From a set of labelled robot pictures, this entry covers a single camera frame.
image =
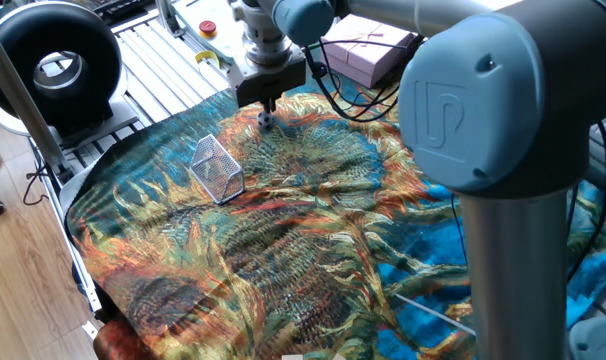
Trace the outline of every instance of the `colorful fabric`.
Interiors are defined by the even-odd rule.
[[[67,218],[95,281],[164,359],[472,359],[474,337],[395,296],[473,327],[450,193],[416,167],[396,111],[348,122],[313,86],[277,105],[258,129],[261,108],[222,92],[114,145]],[[245,172],[223,206],[188,170],[208,134]],[[572,260],[599,198],[581,185]],[[606,228],[569,289],[570,325],[605,284]]]

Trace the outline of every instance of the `cable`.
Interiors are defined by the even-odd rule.
[[[36,179],[42,177],[42,176],[48,176],[47,173],[44,173],[43,170],[45,170],[45,165],[39,167],[36,172],[33,173],[28,173],[25,175],[25,177],[30,180],[30,183],[27,185],[27,189],[25,190],[25,194],[23,195],[23,204],[27,205],[27,206],[33,206],[36,204],[39,204],[41,201],[43,201],[43,199],[50,199],[49,197],[47,197],[47,195],[41,195],[41,198],[38,199],[35,202],[32,203],[28,203],[27,202],[27,195],[30,193],[30,189],[32,188],[32,185],[34,184],[34,182],[36,181]]]
[[[456,215],[456,208],[454,207],[454,196],[454,193],[452,193],[452,214],[454,214],[454,221],[456,221],[456,227],[459,230],[459,239],[461,239],[461,249],[463,249],[463,257],[465,258],[465,265],[467,265],[467,252],[465,251],[465,240],[463,240],[463,233],[461,232],[459,216]]]
[[[603,138],[603,149],[605,150],[605,186],[603,188],[603,204],[601,205],[601,214],[599,216],[598,222],[596,223],[596,227],[594,228],[594,232],[592,233],[592,237],[588,241],[585,249],[583,249],[579,260],[576,262],[576,264],[574,264],[574,266],[570,270],[570,273],[567,276],[568,283],[572,281],[572,278],[578,271],[579,267],[581,266],[581,263],[583,262],[583,260],[585,260],[585,257],[587,257],[587,254],[589,254],[590,250],[594,246],[594,243],[599,237],[599,234],[601,232],[601,229],[603,228],[603,225],[605,224],[606,219],[606,130],[602,122],[599,122],[597,126],[599,127],[599,132],[601,133],[601,137]]]
[[[330,61],[328,60],[327,57],[327,52],[325,51],[325,44],[323,43],[323,41],[319,41],[319,47],[321,48],[321,53],[323,54],[323,58],[325,59],[325,66],[327,67],[327,72],[330,74],[330,80],[332,81],[332,85],[334,86],[334,89],[336,89],[336,94],[339,95],[339,97],[341,99],[343,99],[343,101],[345,101],[346,103],[350,104],[351,106],[348,107],[347,109],[343,109],[343,111],[351,109],[354,106],[358,106],[358,107],[367,107],[370,104],[358,104],[356,103],[356,100],[359,98],[359,96],[364,95],[362,92],[359,91],[359,93],[356,95],[356,97],[354,98],[353,101],[350,101],[348,99],[345,98],[345,96],[343,96],[343,94],[340,91],[341,88],[341,80],[338,76],[336,76],[336,74],[334,74],[334,72],[332,71],[332,68],[330,67]],[[387,90],[387,87],[384,87],[381,91],[385,91]],[[392,92],[386,99],[382,99],[381,101],[378,101],[377,103],[373,104],[373,105],[378,105],[381,102],[389,99],[392,95],[394,94],[394,92]]]
[[[572,230],[572,219],[574,218],[574,208],[576,207],[576,197],[579,194],[579,186],[576,185],[574,189],[572,189],[572,200],[570,200],[570,211],[567,215],[567,236],[570,236],[570,231]]]
[[[409,57],[410,59],[414,56],[414,53],[416,53],[416,50],[418,50],[419,46],[423,43],[423,40],[425,39],[425,37],[418,35],[416,36],[408,45],[407,48],[403,48],[407,51],[407,57]],[[358,40],[341,40],[341,41],[332,41],[332,42],[327,42],[325,44],[332,44],[332,43],[365,43],[365,44],[373,44],[373,45],[381,45],[381,46],[389,46],[389,47],[398,47],[398,46],[392,46],[390,44],[382,44],[382,43],[375,43],[375,42],[370,42],[370,41],[358,41]],[[327,90],[327,88],[325,87],[325,84],[322,81],[322,77],[327,75],[327,74],[332,74],[332,69],[329,67],[329,63],[327,61],[327,54],[324,53],[324,56],[326,57],[326,65],[323,64],[317,64],[314,62],[314,59],[312,57],[312,53],[310,52],[310,48],[304,48],[303,49],[304,53],[305,53],[305,58],[308,62],[308,65],[310,66],[310,68],[312,69],[312,77],[316,80],[317,84],[319,85],[319,88],[321,89],[321,92],[323,93],[323,95],[325,96],[325,98],[328,100],[328,102],[330,103],[330,105],[332,106],[332,109],[337,112],[341,117],[354,121],[354,122],[359,122],[359,123],[368,123],[368,122],[372,122],[375,120],[378,120],[384,116],[386,116],[387,114],[390,113],[390,111],[392,111],[392,109],[396,106],[396,104],[398,104],[398,96],[394,99],[394,101],[392,102],[392,104],[390,104],[388,106],[388,108],[383,111],[382,113],[380,113],[379,115],[376,115],[372,118],[369,119],[360,119],[360,117],[365,114],[366,112],[368,112],[370,110],[370,108],[372,108],[372,106],[380,104],[382,101],[385,101],[387,99],[389,99],[390,97],[392,97],[394,95],[394,93],[396,91],[398,91],[398,87],[397,89],[395,89],[391,94],[388,94],[386,97],[384,97],[383,99],[381,99],[381,97],[383,96],[383,93],[387,90],[386,88],[383,88],[381,91],[379,91],[379,93],[376,95],[376,97],[374,98],[374,100],[365,105],[365,104],[360,104],[362,105],[363,109],[356,115],[351,116],[348,115],[347,113],[345,113],[344,109],[341,109],[340,106],[338,106],[338,104],[336,103],[336,101],[334,100],[334,97],[332,95],[330,95],[330,92]],[[330,75],[330,79],[333,82],[333,85],[336,86],[336,82],[334,81],[334,78],[332,77],[332,75]]]

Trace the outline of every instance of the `metal pole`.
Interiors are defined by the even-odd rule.
[[[460,198],[479,359],[567,359],[566,192]]]
[[[176,10],[174,10],[171,0],[156,0],[156,8],[159,11],[159,21],[165,30],[174,37],[185,34],[178,20],[176,20]]]
[[[16,69],[12,65],[10,58],[5,53],[5,49],[0,43],[0,87],[3,93],[10,101],[12,108],[16,111],[19,118],[25,124],[30,136],[34,139],[39,151],[45,161],[50,165],[56,175],[71,175],[70,165],[63,152],[59,148],[56,140],[47,128],[43,116],[36,107],[34,100],[28,93],[23,81],[19,77]]]
[[[347,0],[354,15],[425,36],[434,36],[472,15],[492,12],[521,0]]]

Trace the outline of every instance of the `metal mesh cup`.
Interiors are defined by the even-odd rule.
[[[245,191],[243,169],[211,134],[196,145],[190,170],[219,205]]]

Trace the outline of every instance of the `gift box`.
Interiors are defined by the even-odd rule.
[[[355,15],[348,15],[321,38],[321,41],[340,40],[374,41],[390,45],[406,46],[412,33]],[[337,43],[324,45],[328,62],[333,71],[372,87],[405,55],[400,49],[389,46]]]

